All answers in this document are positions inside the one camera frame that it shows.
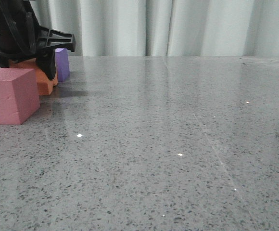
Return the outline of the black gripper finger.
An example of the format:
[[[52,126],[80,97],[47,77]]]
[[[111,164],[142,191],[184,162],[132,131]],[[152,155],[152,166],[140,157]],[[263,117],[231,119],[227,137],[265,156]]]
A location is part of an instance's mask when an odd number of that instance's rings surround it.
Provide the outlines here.
[[[38,27],[36,63],[49,80],[56,75],[55,50],[58,48],[75,52],[74,34],[64,33],[47,27]]]

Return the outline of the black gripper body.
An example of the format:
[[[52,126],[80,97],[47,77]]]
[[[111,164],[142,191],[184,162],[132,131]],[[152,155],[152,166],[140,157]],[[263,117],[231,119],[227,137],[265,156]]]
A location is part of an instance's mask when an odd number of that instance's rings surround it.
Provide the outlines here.
[[[0,67],[8,68],[9,60],[15,63],[36,59],[43,67],[38,40],[41,26],[28,0],[0,0]]]

